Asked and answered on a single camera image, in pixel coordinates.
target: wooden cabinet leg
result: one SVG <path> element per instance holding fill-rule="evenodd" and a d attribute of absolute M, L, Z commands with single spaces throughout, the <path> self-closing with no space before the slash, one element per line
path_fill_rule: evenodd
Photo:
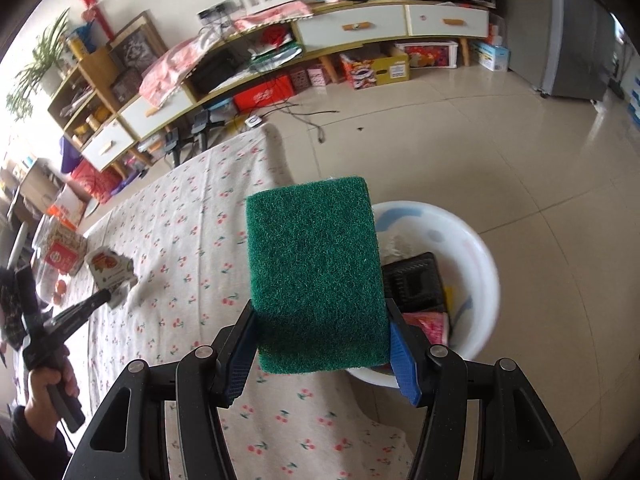
<path fill-rule="evenodd" d="M 153 161 L 148 157 L 148 155 L 146 153 L 140 153 L 137 148 L 129 148 L 129 153 L 145 166 L 153 166 Z"/>
<path fill-rule="evenodd" d="M 469 60 L 469 42 L 466 38 L 460 38 L 460 46 L 462 47 L 462 61 L 465 66 L 469 66 L 471 64 Z"/>
<path fill-rule="evenodd" d="M 322 66 L 324 66 L 324 69 L 326 70 L 329 77 L 331 78 L 331 81 L 333 83 L 339 83 L 340 78 L 338 77 L 338 73 L 335 71 L 335 66 L 331 62 L 331 59 L 329 58 L 329 56 L 319 56 L 318 59 L 320 60 L 320 63 L 322 63 Z"/>
<path fill-rule="evenodd" d="M 129 173 L 127 173 L 127 168 L 125 168 L 124 164 L 122 164 L 119 160 L 114 160 L 111 163 L 111 167 L 118 172 L 118 174 L 122 177 L 123 180 L 127 180 L 129 178 Z"/>

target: spider plant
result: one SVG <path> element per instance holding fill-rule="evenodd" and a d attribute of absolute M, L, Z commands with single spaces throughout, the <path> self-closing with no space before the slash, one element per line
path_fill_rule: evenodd
<path fill-rule="evenodd" d="M 62 54 L 68 11 L 69 9 L 60 14 L 56 21 L 37 37 L 36 46 L 32 51 L 33 61 L 20 70 L 14 78 L 14 88 L 6 96 L 6 109 L 16 121 L 31 117 L 33 113 L 31 95 L 38 92 L 38 84 L 45 72 L 57 63 Z"/>

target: white drawer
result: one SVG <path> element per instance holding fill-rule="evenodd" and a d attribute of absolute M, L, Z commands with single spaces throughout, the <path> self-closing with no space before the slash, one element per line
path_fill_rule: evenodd
<path fill-rule="evenodd" d="M 193 101 L 183 87 L 178 88 L 155 114 L 146 117 L 152 108 L 148 101 L 138 96 L 129 106 L 120 111 L 121 117 L 127 121 L 131 132 L 139 139 L 152 134 L 167 121 L 191 108 Z"/>
<path fill-rule="evenodd" d="M 489 12 L 445 5 L 407 5 L 406 20 L 411 36 L 469 36 L 486 38 Z"/>
<path fill-rule="evenodd" d="M 403 13 L 402 5 L 361 7 L 319 14 L 299 20 L 297 25 L 305 50 L 312 52 L 345 43 L 405 36 Z"/>
<path fill-rule="evenodd" d="M 122 153 L 128 150 L 135 140 L 124 129 L 119 120 L 106 123 L 82 150 L 82 156 L 98 171 L 102 171 Z"/>

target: cherry print tablecloth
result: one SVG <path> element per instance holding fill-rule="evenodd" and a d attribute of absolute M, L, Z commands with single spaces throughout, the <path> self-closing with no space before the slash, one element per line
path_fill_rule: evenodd
<path fill-rule="evenodd" d="M 140 282 L 124 306 L 98 309 L 69 341 L 85 411 L 131 360 L 179 360 L 236 321 L 250 293 L 244 201 L 289 184 L 282 140 L 267 125 L 171 171 L 92 229 L 90 248 L 133 257 Z M 92 287 L 85 268 L 65 303 Z M 174 403 L 167 413 L 170 470 L 183 478 Z M 274 376 L 256 360 L 220 417 L 241 480 L 402 479 L 412 459 L 404 434 L 362 414 L 345 372 Z"/>

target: person's arm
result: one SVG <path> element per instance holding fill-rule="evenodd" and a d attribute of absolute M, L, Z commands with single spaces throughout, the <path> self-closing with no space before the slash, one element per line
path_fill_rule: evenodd
<path fill-rule="evenodd" d="M 57 428 L 60 416 L 49 399 L 47 385 L 65 382 L 70 396 L 78 396 L 78 383 L 71 364 L 62 373 L 38 368 L 29 373 L 30 397 L 13 415 L 9 440 L 35 480 L 62 480 L 70 455 L 65 438 Z"/>

